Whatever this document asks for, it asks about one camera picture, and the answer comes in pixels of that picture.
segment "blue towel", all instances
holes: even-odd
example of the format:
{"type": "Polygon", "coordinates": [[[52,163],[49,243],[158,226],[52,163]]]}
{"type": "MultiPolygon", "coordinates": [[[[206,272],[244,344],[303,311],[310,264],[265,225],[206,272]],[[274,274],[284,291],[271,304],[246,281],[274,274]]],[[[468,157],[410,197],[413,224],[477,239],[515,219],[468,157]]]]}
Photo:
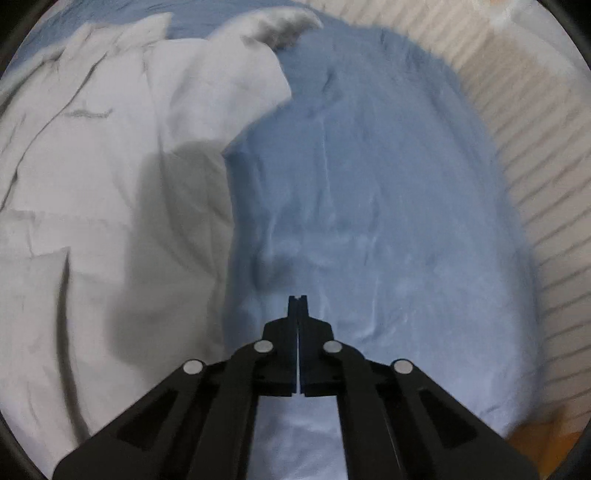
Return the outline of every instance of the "blue towel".
{"type": "MultiPolygon", "coordinates": [[[[11,68],[85,21],[173,12],[170,38],[285,0],[78,0],[11,68]]],[[[293,101],[226,153],[236,220],[228,351],[289,295],[368,358],[408,358],[501,434],[537,399],[530,249],[456,75],[410,40],[325,28],[279,53],[293,101]]],[[[263,399],[250,478],[345,479],[334,399],[263,399]]]]}

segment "white sheet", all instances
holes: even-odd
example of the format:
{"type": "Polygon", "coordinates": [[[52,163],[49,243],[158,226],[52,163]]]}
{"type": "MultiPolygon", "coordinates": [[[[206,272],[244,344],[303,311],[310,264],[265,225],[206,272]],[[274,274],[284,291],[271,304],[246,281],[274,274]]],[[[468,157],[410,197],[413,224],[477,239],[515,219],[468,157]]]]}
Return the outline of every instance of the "white sheet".
{"type": "MultiPolygon", "coordinates": [[[[30,257],[69,250],[70,360],[91,432],[185,359],[224,356],[233,223],[220,152],[291,96],[258,40],[289,43],[319,25],[303,9],[268,9],[207,40],[167,41],[169,20],[84,25],[0,86],[0,255],[26,269],[30,257]]],[[[40,282],[47,272],[29,274],[40,282]]],[[[57,298],[50,287],[46,296],[57,298]]],[[[4,320],[37,294],[8,295],[4,320]]],[[[49,475],[76,441],[59,402],[55,305],[29,315],[4,339],[28,347],[14,342],[34,337],[47,368],[30,349],[13,348],[0,362],[0,408],[49,475]]]]}

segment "white cloth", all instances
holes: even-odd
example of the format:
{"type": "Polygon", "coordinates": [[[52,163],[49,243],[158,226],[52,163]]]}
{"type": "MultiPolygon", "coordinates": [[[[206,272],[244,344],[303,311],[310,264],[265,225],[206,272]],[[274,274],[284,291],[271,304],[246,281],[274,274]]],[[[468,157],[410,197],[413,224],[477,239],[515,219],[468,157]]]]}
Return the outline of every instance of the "white cloth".
{"type": "Polygon", "coordinates": [[[185,359],[221,360],[233,223],[220,153],[291,96],[257,40],[272,33],[281,44],[294,25],[319,24],[303,9],[269,9],[207,40],[169,41],[169,20],[84,25],[0,85],[0,255],[28,275],[12,291],[0,274],[0,327],[12,342],[0,409],[46,475],[76,445],[51,302],[63,249],[70,362],[91,432],[185,359]],[[11,320],[22,299],[35,308],[11,320]]]}

